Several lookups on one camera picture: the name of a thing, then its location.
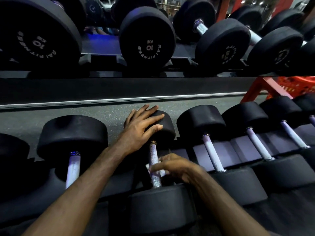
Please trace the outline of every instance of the red basket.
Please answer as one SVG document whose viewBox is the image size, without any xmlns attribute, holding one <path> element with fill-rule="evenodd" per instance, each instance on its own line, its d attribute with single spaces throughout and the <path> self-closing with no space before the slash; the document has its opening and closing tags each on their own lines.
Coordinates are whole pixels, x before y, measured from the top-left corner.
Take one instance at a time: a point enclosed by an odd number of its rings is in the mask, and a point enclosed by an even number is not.
<svg viewBox="0 0 315 236">
<path fill-rule="evenodd" d="M 315 76 L 278 77 L 277 83 L 292 97 L 315 92 Z"/>
</svg>

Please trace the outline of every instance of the person's left arm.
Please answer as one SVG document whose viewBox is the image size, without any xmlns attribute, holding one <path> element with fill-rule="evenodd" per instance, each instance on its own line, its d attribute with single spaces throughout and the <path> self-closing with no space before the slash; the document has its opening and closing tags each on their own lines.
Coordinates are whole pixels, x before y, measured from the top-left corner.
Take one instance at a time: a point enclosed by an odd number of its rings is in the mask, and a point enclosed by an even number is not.
<svg viewBox="0 0 315 236">
<path fill-rule="evenodd" d="M 117 166 L 124 157 L 140 149 L 155 132 L 163 128 L 153 125 L 164 115 L 149 117 L 158 106 L 146 110 L 144 105 L 133 110 L 124 123 L 124 131 L 106 148 L 96 161 L 24 232 L 23 236 L 81 236 L 92 211 Z"/>
</svg>

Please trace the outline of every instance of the hand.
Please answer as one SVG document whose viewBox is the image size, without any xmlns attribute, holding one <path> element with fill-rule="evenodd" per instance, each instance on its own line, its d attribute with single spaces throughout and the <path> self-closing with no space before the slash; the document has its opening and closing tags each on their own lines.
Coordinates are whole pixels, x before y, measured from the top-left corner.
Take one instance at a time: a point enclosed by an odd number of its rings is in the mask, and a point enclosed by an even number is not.
<svg viewBox="0 0 315 236">
<path fill-rule="evenodd" d="M 172 176 L 182 179 L 186 183 L 191 183 L 191 178 L 196 170 L 203 170 L 199 165 L 180 157 L 174 153 L 160 157 L 160 163 L 150 166 L 149 171 L 165 170 Z"/>
<path fill-rule="evenodd" d="M 148 126 L 164 117 L 164 114 L 149 117 L 158 106 L 146 110 L 148 107 L 146 104 L 138 111 L 132 110 L 124 123 L 124 130 L 119 135 L 117 144 L 124 149 L 126 155 L 139 150 L 154 133 L 163 128 L 163 125 L 156 124 L 145 131 Z"/>
</svg>

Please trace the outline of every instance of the person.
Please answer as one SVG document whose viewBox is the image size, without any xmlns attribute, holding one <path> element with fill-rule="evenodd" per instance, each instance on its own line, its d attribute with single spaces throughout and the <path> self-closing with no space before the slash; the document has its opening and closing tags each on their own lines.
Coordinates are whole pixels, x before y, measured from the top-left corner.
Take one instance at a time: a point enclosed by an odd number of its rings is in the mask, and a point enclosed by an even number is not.
<svg viewBox="0 0 315 236">
<path fill-rule="evenodd" d="M 147 129 L 164 117 L 163 114 L 150 117 L 158 106 L 150 109 L 148 107 L 146 104 L 137 111 L 131 111 L 124 123 L 124 130 L 112 146 L 100 154 L 85 173 L 33 222 L 23 236 L 83 234 L 100 194 L 116 167 L 127 155 L 139 150 L 155 132 L 163 128 L 162 125 L 155 124 Z M 166 155 L 161 161 L 151 166 L 150 171 L 164 169 L 192 184 L 215 216 L 224 235 L 270 235 L 202 167 L 175 154 Z"/>
</svg>

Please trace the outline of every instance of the forearm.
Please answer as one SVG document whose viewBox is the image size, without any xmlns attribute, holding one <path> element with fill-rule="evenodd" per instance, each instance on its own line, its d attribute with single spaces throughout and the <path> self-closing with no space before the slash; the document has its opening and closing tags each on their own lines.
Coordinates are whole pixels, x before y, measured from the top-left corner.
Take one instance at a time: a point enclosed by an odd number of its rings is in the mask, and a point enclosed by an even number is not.
<svg viewBox="0 0 315 236">
<path fill-rule="evenodd" d="M 104 186 L 124 156 L 115 145 L 104 150 L 23 236 L 82 235 Z"/>
<path fill-rule="evenodd" d="M 190 182 L 215 216 L 225 235 L 270 236 L 206 171 L 195 167 L 190 170 L 189 175 Z"/>
</svg>

